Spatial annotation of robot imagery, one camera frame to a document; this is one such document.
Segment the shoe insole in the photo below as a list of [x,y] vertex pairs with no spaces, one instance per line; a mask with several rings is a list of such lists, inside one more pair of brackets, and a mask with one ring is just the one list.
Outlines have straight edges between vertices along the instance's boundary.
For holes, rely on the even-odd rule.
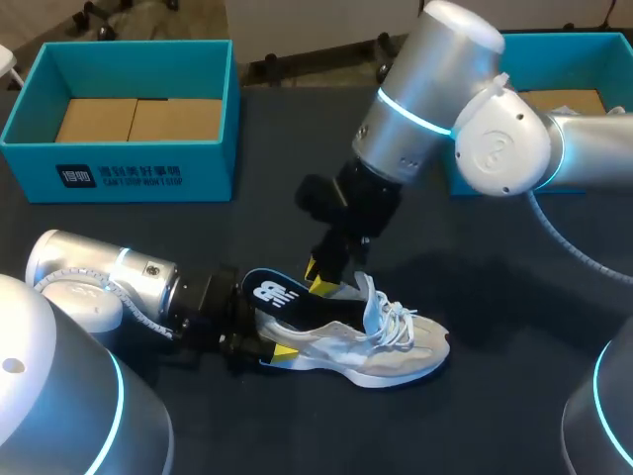
[[294,279],[272,269],[253,269],[241,283],[243,295],[258,310],[299,332],[338,321],[360,332],[366,302],[326,299],[311,294]]

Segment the shoe sole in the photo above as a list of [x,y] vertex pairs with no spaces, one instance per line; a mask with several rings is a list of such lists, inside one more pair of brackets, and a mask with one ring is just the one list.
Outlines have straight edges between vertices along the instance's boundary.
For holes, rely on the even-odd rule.
[[444,361],[440,361],[435,366],[430,368],[424,368],[423,370],[415,373],[406,374],[403,376],[371,376],[368,374],[359,373],[351,368],[343,366],[342,364],[335,363],[333,361],[325,361],[322,359],[310,358],[308,356],[299,355],[289,361],[281,361],[279,363],[268,364],[260,361],[263,366],[270,366],[273,368],[292,369],[294,371],[309,371],[311,369],[329,369],[342,374],[349,379],[356,386],[368,389],[390,388],[392,386],[398,386],[400,384],[409,383],[419,378],[432,373],[439,368]]

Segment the blue box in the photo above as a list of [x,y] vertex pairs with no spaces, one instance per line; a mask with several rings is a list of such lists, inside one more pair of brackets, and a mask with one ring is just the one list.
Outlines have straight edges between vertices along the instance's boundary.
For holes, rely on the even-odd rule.
[[[633,111],[633,48],[621,33],[504,37],[505,53],[499,70],[510,75],[517,91],[592,89],[598,92],[606,110],[622,106],[627,112]],[[449,148],[443,160],[451,195],[479,195],[457,169],[455,146]]]
[[[55,143],[71,98],[222,99],[218,139]],[[230,41],[51,43],[40,50],[0,149],[31,203],[228,201],[238,122]],[[138,181],[126,176],[128,167],[147,173]]]

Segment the dark table surface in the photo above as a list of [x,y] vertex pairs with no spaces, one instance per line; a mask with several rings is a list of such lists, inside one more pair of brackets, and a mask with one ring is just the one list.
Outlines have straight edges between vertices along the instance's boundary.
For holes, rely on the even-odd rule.
[[[228,204],[37,205],[0,160],[0,272],[21,278],[51,228],[185,266],[271,266],[300,277],[324,226],[293,204],[309,172],[334,174],[371,88],[243,91],[239,167]],[[0,124],[16,96],[0,93]],[[633,272],[633,196],[547,196],[560,231]],[[448,196],[439,166],[373,244],[370,273],[393,299],[452,333],[427,380],[367,391],[330,372],[234,375],[216,355],[197,370],[155,366],[174,423],[174,474],[564,473],[568,396],[633,303],[624,285],[553,242],[524,198]]]

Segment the sneaker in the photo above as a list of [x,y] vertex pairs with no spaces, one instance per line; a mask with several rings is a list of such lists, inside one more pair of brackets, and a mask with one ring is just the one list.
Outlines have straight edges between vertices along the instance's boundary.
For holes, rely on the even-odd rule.
[[450,350],[448,331],[390,302],[369,275],[355,278],[361,300],[316,296],[270,269],[246,275],[242,290],[256,307],[259,334],[282,348],[270,366],[330,369],[364,388],[404,384],[437,369]]

